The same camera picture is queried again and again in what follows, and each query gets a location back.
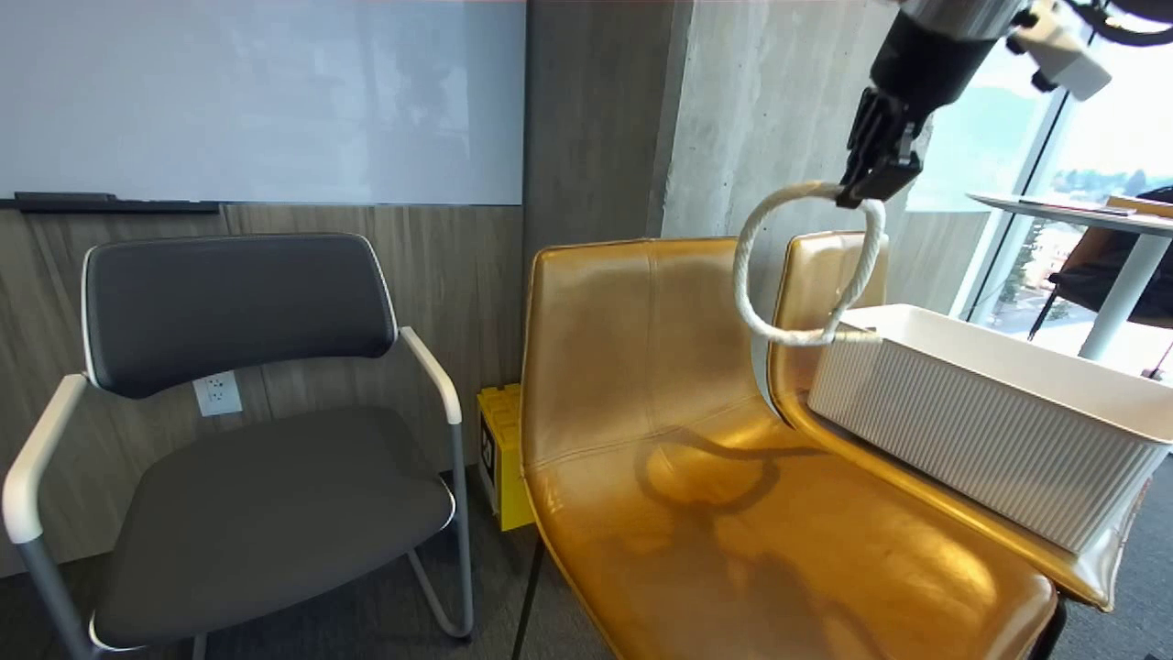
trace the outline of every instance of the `gray chair seat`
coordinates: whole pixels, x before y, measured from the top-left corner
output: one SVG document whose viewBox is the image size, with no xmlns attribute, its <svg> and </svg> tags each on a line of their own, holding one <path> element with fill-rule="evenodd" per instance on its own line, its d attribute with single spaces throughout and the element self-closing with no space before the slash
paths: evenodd
<svg viewBox="0 0 1173 660">
<path fill-rule="evenodd" d="M 309 602 L 448 527 L 448 483 L 387 412 L 319 412 L 198 439 L 139 482 L 94 632 L 187 640 Z"/>
</svg>

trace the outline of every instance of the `floor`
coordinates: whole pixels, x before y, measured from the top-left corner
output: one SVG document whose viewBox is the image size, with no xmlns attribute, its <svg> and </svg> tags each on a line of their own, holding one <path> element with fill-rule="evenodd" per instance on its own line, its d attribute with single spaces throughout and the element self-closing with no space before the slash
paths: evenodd
<svg viewBox="0 0 1173 660">
<path fill-rule="evenodd" d="M 449 647 L 430 619 L 408 564 L 325 594 L 312 607 L 245 624 L 210 640 L 210 660 L 509 660 L 524 602 L 524 580 L 535 550 L 531 531 L 498 537 L 490 514 L 471 498 L 476 548 L 476 640 Z M 455 548 L 435 544 L 425 563 L 444 564 Z M 1132 527 L 1119 608 L 1110 618 L 1068 607 L 1068 627 L 1054 660 L 1173 660 L 1173 467 L 1165 467 Z M 101 563 L 64 570 L 77 602 L 94 594 Z M 0 580 L 0 658 L 59 660 L 55 640 L 41 618 L 30 582 Z M 179 660 L 184 648 L 136 652 L 141 660 Z M 607 648 L 559 576 L 543 563 L 531 607 L 524 660 L 604 660 Z"/>
</svg>

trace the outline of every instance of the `yellow chair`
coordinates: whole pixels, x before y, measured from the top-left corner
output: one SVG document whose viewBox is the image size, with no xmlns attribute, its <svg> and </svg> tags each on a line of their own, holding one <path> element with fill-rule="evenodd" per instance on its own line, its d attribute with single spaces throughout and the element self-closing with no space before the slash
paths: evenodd
<svg viewBox="0 0 1173 660">
<path fill-rule="evenodd" d="M 1025 658 L 1052 580 L 779 421 L 729 263 L 607 241 L 531 271 L 535 525 L 614 658 Z"/>
</svg>

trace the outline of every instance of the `white box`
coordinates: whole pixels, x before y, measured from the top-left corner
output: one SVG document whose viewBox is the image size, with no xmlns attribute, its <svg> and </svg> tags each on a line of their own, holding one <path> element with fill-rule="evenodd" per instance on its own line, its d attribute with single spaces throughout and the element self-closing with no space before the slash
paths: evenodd
<svg viewBox="0 0 1173 660">
<path fill-rule="evenodd" d="M 906 306 L 846 328 L 878 340 L 826 348 L 808 407 L 1061 550 L 1104 550 L 1169 450 L 1165 385 Z"/>
</svg>

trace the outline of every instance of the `chair armrest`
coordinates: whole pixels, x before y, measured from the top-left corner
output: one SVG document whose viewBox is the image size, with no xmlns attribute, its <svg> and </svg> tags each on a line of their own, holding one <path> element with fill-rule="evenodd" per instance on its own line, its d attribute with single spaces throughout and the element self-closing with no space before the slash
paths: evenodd
<svg viewBox="0 0 1173 660">
<path fill-rule="evenodd" d="M 448 425 L 463 425 L 463 398 L 455 394 L 448 371 L 441 366 L 441 361 L 433 355 L 433 348 L 410 332 L 410 328 L 399 328 L 410 355 L 430 371 L 435 394 L 441 394 L 441 403 L 444 403 L 444 421 Z"/>
<path fill-rule="evenodd" d="M 63 434 L 68 431 L 74 407 L 85 394 L 85 374 L 64 374 L 59 389 L 50 394 L 44 416 L 35 420 L 30 439 L 23 445 L 17 459 L 7 470 L 3 482 L 3 527 L 12 544 L 31 544 L 41 541 L 41 511 L 35 493 L 44 467 L 50 461 Z"/>
</svg>

